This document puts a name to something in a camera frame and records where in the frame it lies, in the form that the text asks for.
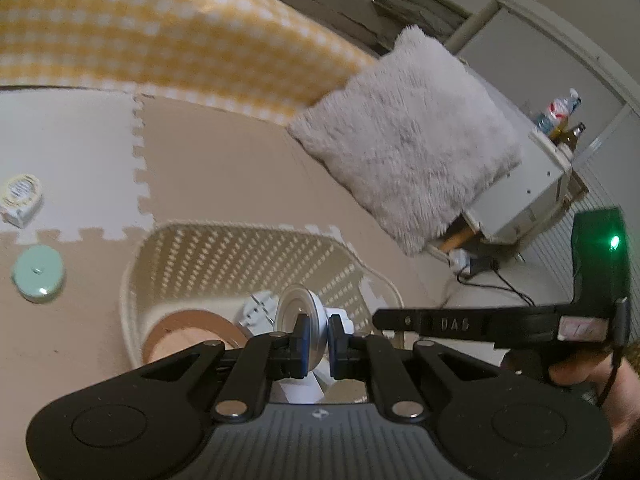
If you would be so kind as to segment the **white round dish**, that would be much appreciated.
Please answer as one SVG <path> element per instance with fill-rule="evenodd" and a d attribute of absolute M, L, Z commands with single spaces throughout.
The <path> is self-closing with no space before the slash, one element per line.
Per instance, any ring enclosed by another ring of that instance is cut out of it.
<path fill-rule="evenodd" d="M 308 372 L 320 364 L 328 342 L 329 318 L 315 292 L 302 285 L 288 286 L 279 298 L 274 329 L 303 336 Z"/>

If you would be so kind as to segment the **cream perforated plastic basket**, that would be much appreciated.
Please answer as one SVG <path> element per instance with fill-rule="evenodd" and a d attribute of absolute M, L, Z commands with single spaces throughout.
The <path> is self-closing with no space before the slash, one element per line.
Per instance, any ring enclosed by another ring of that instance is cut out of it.
<path fill-rule="evenodd" d="M 132 366 L 152 327 L 172 312 L 202 310 L 236 318 L 247 298 L 270 290 L 278 297 L 303 285 L 311 251 L 319 244 L 290 226 L 172 222 L 137 247 L 120 285 L 122 338 Z M 370 313 L 349 318 L 356 331 L 373 330 Z"/>

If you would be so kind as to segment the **mint green round lid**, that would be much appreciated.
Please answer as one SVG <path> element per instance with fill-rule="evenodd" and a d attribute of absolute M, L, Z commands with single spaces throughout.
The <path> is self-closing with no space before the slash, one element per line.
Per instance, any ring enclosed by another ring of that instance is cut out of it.
<path fill-rule="evenodd" d="M 55 300 L 65 282 L 63 258 L 48 245 L 29 247 L 15 260 L 12 281 L 27 301 L 44 304 Z"/>

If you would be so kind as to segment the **brown cork coaster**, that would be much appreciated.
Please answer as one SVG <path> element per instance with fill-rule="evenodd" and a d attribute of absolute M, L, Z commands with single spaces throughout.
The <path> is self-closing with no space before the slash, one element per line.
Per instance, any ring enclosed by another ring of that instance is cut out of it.
<path fill-rule="evenodd" d="M 248 338 L 238 326 L 213 312 L 172 312 L 145 337 L 142 362 L 149 364 L 208 340 L 221 341 L 226 349 L 237 349 L 244 347 Z"/>

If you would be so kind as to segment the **white side table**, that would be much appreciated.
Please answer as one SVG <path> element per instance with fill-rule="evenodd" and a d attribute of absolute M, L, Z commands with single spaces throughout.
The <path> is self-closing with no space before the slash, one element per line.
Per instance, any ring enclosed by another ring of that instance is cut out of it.
<path fill-rule="evenodd" d="M 526 245 L 561 213 L 574 154 L 566 144 L 554 144 L 519 110 L 506 117 L 518 133 L 522 160 L 480 194 L 463 218 L 486 244 Z"/>

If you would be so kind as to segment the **white power strip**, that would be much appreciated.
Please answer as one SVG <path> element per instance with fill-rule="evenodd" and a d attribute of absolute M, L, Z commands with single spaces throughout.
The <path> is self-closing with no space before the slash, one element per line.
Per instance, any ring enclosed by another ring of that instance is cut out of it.
<path fill-rule="evenodd" d="M 473 260 L 477 259 L 477 255 L 465 249 L 456 248 L 448 252 L 447 258 L 450 268 L 454 272 L 460 272 L 462 269 L 467 268 Z"/>

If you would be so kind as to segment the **wooden furniture leg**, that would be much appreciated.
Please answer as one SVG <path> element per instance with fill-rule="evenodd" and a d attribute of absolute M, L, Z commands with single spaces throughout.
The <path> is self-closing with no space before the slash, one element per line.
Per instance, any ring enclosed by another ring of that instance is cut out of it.
<path fill-rule="evenodd" d="M 454 234 L 451 234 L 450 236 L 448 236 L 446 240 L 444 240 L 442 244 L 439 245 L 438 249 L 441 252 L 448 254 L 448 252 L 451 252 L 452 250 L 461 247 L 462 245 L 467 243 L 469 240 L 472 240 L 474 236 L 475 236 L 474 230 L 469 226 L 466 226 L 465 228 L 459 230 L 458 232 L 455 232 Z"/>

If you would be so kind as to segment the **amber glass bottle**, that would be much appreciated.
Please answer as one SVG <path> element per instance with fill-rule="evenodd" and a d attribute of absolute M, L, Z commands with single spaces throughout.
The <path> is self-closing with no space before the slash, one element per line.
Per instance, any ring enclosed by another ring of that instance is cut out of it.
<path fill-rule="evenodd" d="M 572 153 L 576 150 L 577 143 L 586 130 L 586 125 L 580 122 L 574 127 L 560 129 L 555 128 L 549 134 L 550 140 L 556 145 L 565 145 Z"/>

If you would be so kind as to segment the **clear plastic water bottle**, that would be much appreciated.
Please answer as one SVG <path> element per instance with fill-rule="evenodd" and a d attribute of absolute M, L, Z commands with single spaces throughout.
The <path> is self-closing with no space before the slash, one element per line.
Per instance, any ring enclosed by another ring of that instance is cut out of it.
<path fill-rule="evenodd" d="M 570 88 L 567 96 L 554 99 L 535 117 L 534 125 L 542 133 L 549 134 L 564 119 L 570 118 L 581 102 L 578 91 Z"/>

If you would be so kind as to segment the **fluffy white pillow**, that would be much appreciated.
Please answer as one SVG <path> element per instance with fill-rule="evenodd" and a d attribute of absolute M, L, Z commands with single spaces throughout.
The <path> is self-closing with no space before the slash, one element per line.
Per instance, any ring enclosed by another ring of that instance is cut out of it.
<path fill-rule="evenodd" d="M 288 133 L 408 256 L 522 159 L 516 129 L 485 87 L 416 26 Z"/>

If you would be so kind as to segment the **white cabinet door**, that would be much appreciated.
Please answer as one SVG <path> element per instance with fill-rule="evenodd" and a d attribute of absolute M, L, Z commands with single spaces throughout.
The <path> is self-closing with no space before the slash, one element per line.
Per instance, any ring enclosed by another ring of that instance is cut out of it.
<path fill-rule="evenodd" d="M 575 118 L 587 125 L 578 164 L 638 165 L 638 82 L 558 16 L 514 0 L 489 0 L 445 46 L 528 116 L 576 89 L 582 105 Z"/>

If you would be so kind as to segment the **white foam mat tile left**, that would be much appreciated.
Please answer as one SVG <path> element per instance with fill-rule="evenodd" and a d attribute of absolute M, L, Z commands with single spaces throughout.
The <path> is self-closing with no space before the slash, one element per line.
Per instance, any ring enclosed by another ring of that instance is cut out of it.
<path fill-rule="evenodd" d="M 128 228 L 148 230 L 152 214 L 139 208 L 148 186 L 136 179 L 145 160 L 138 130 L 141 106 L 122 92 L 78 89 L 4 90 L 1 93 L 1 179 L 32 174 L 43 204 L 24 229 L 2 223 L 21 245 L 39 233 L 76 242 L 98 229 L 121 240 Z"/>

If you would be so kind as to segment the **yellow gingham padded bumper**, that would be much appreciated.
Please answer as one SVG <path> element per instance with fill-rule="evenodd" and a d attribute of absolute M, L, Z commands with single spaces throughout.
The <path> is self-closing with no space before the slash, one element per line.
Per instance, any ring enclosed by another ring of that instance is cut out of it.
<path fill-rule="evenodd" d="M 284 125 L 372 63 L 279 0 L 1 0 L 6 87 L 164 96 Z"/>

